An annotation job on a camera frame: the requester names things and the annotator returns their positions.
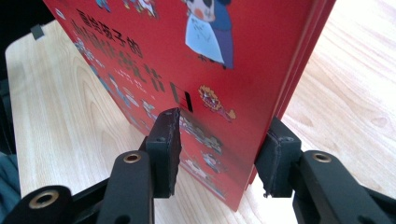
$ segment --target book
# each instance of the book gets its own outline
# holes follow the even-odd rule
[[[234,211],[334,4],[44,2],[140,132],[181,109],[180,165]]]

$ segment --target book cover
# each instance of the book cover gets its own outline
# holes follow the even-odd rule
[[[180,165],[237,210],[333,0],[45,0],[125,117],[181,108]]]

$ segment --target wooden table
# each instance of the wooden table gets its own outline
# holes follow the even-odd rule
[[[396,198],[396,4],[340,0],[283,121],[303,149],[337,156],[365,186]],[[107,178],[143,135],[118,110],[57,22],[7,50],[21,193]],[[290,199],[264,199],[256,178],[233,212],[180,169],[157,223],[295,223]]]

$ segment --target black metal bar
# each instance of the black metal bar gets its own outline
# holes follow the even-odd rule
[[[153,223],[153,191],[149,155],[119,155],[108,179],[97,223]]]
[[[306,151],[299,168],[318,209],[320,223],[391,223],[367,191],[331,154]]]
[[[5,224],[70,223],[71,192],[63,186],[47,186],[26,195],[6,217]]]
[[[169,198],[175,194],[181,151],[179,117],[178,108],[163,111],[146,140],[153,173],[154,198]]]

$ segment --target cartoon illustration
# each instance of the cartoon illustration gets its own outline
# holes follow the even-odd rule
[[[134,104],[136,107],[139,107],[140,105],[137,103],[137,101],[134,99],[134,95],[131,94],[131,92],[126,89],[125,87],[123,87],[124,91],[126,92],[126,98],[132,103]]]
[[[78,49],[79,53],[85,55],[85,57],[89,61],[96,62],[99,66],[101,66],[103,68],[105,67],[102,63],[100,63],[99,60],[95,59],[95,57],[93,56],[93,54],[91,53],[91,51],[89,49],[85,48],[84,42],[82,42],[82,40],[79,37],[77,37],[77,41],[74,42],[74,45]]]
[[[116,91],[117,91],[117,94],[119,95],[119,97],[126,104],[126,106],[128,106],[128,108],[131,108],[131,102],[120,90],[119,85],[117,85],[116,79],[113,76],[111,76],[110,74],[108,74],[108,76],[110,77],[110,81],[113,84],[114,88],[116,88]]]
[[[213,154],[210,153],[204,153],[201,151],[202,157],[204,158],[204,161],[206,165],[208,165],[216,174],[219,173],[224,173],[228,169],[219,161],[216,159],[216,157]]]
[[[233,69],[233,36],[226,6],[231,0],[183,0],[188,8],[186,45]]]
[[[205,172],[201,168],[201,165],[198,163],[195,157],[191,158],[187,150],[183,149],[181,151],[181,158],[182,159],[180,159],[180,164],[186,170],[188,170],[199,180],[201,180],[208,188],[212,189],[215,193],[217,193],[220,196],[220,198],[225,200],[226,197],[225,192],[218,187],[221,186],[221,184],[219,182],[215,183],[218,180],[216,178],[213,178],[212,175],[209,175],[207,172]]]
[[[236,119],[236,115],[233,109],[227,112],[219,101],[218,96],[215,94],[214,91],[210,90],[209,87],[201,86],[198,92],[202,100],[204,101],[205,106],[209,107],[211,111],[219,113],[229,122],[231,122],[233,119]]]
[[[99,8],[105,8],[106,11],[110,12],[110,7],[107,4],[107,0],[95,0],[96,4],[99,6]]]
[[[154,17],[154,18],[157,17],[157,12],[154,7],[155,3],[153,0],[122,0],[122,1],[124,3],[124,6],[128,9],[130,8],[129,3],[131,2],[134,8],[136,9],[136,11],[138,11],[139,13],[143,12],[146,9],[150,17]]]
[[[143,108],[145,108],[146,113],[148,114],[148,117],[155,121],[158,118],[158,116],[151,113],[151,111],[153,109],[155,109],[154,105],[149,104],[147,101],[145,101],[143,99],[142,99],[142,102],[143,102]]]
[[[204,132],[198,126],[183,116],[180,116],[179,126],[181,130],[184,130],[188,134],[194,135],[195,139],[199,143],[204,144],[206,147],[213,149],[216,153],[221,155],[222,143],[215,136],[206,137]]]

